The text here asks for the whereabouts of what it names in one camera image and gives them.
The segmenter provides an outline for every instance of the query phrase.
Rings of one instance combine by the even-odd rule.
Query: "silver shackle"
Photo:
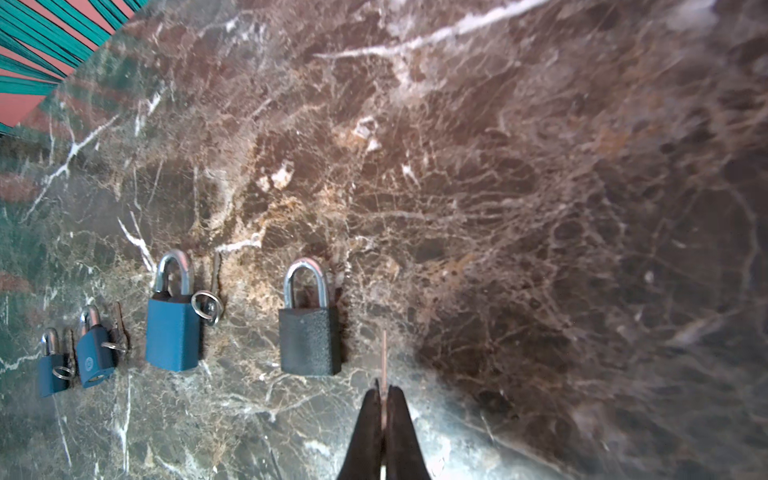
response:
[[[168,275],[165,269],[171,260],[176,260],[179,265],[179,271],[181,272],[181,295],[192,295],[192,281],[194,280],[194,268],[192,267],[192,260],[182,250],[174,248],[170,252],[163,255],[160,262],[157,264],[157,275],[154,278],[154,291],[165,292],[168,290]]]
[[[80,314],[80,336],[88,333],[91,327],[101,325],[101,317],[98,314],[98,308],[95,305],[88,305]]]
[[[43,345],[43,356],[58,355],[60,353],[56,329],[45,329],[42,338],[40,338],[40,343]]]
[[[293,275],[299,268],[306,268],[315,274],[315,280],[317,280],[317,296],[319,297],[320,308],[328,308],[328,287],[326,286],[326,275],[323,272],[323,268],[317,263],[316,260],[304,257],[299,258],[295,262],[291,263],[286,273],[286,278],[283,281],[283,298],[285,299],[286,308],[293,308]]]

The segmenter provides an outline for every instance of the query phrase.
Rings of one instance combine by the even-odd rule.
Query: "small blue padlock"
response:
[[[166,268],[175,260],[181,272],[181,291],[171,296]],[[154,294],[147,305],[147,361],[173,372],[197,366],[200,355],[200,317],[192,307],[192,261],[181,250],[166,253],[157,265]]]
[[[72,378],[72,371],[65,365],[56,329],[45,329],[40,343],[43,345],[43,357],[38,363],[38,388],[40,398],[43,399],[66,390]]]
[[[108,345],[109,333],[101,325],[98,309],[85,307],[80,315],[81,337],[75,350],[78,354],[78,372],[83,388],[88,389],[105,381],[114,372],[114,357]]]

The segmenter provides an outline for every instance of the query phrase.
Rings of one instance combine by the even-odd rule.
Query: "metal key ring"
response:
[[[57,372],[57,370],[61,370],[62,372],[66,373],[66,375],[62,375],[61,373]],[[62,379],[62,380],[74,380],[74,370],[69,369],[65,366],[55,366],[53,367],[53,376],[56,378]]]
[[[118,352],[127,352],[128,349],[124,349],[123,347],[119,346],[117,343],[112,342],[101,342],[101,346],[108,349],[117,350]]]
[[[214,301],[214,303],[216,304],[216,315],[208,315],[203,310],[201,310],[199,306],[197,306],[198,295],[207,296],[208,298]],[[192,303],[192,308],[194,309],[194,312],[197,315],[208,320],[209,325],[214,326],[217,323],[219,323],[219,318],[221,318],[221,313],[224,311],[224,305],[221,303],[221,300],[219,299],[218,296],[213,295],[212,292],[209,292],[208,290],[198,290],[192,296],[192,300],[190,302]]]

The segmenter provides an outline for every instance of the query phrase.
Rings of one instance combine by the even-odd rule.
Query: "marble surface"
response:
[[[151,2],[0,141],[0,478],[334,478],[384,329],[433,478],[765,478],[766,77],[754,0]],[[227,304],[181,374],[172,247]],[[333,378],[279,368],[303,255]],[[38,399],[91,301],[132,350]]]

